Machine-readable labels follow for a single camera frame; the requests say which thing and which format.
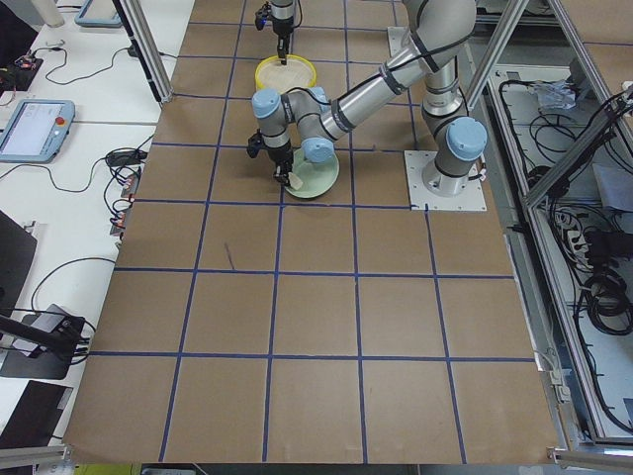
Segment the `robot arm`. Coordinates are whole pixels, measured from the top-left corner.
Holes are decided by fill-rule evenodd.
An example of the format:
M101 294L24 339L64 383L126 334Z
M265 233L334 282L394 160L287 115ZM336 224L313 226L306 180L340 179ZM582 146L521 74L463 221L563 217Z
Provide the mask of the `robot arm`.
M334 144L350 134L417 81L426 88L422 116L438 151L422 171L425 187L438 196L460 193L474 162L487 145L486 128L470 117L459 87L457 55L473 33L477 7L473 1L407 1L408 31L400 49L370 77L337 98L320 87L294 87L284 93L266 88L251 98L257 131L247 153L265 150L274 164L273 177L286 188L302 181L294 164L288 133L295 125L305 159L325 162Z
M277 36L277 56L282 65L287 64L291 35L295 30L295 1L271 0L267 2L268 18Z

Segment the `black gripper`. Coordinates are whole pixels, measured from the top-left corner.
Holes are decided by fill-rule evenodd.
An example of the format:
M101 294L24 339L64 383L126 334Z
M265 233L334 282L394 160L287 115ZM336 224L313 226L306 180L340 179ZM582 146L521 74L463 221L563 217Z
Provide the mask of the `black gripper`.
M275 172L273 177L277 182L282 181L282 175L285 177L286 184L291 183L294 151L290 143L285 143L278 147L269 148L269 157L275 164Z
M284 65L284 59L288 56L289 46L290 46L290 35L289 34L278 34L277 35L277 56L280 58L280 64Z

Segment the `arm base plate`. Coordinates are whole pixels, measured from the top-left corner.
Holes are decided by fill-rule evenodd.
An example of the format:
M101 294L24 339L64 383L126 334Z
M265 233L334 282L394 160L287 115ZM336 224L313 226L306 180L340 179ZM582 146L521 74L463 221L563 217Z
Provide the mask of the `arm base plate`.
M466 176L443 175L432 150L404 152L409 206L415 211L485 212L488 208L477 162Z
M388 27L388 41L391 57L414 57L427 52L420 26Z

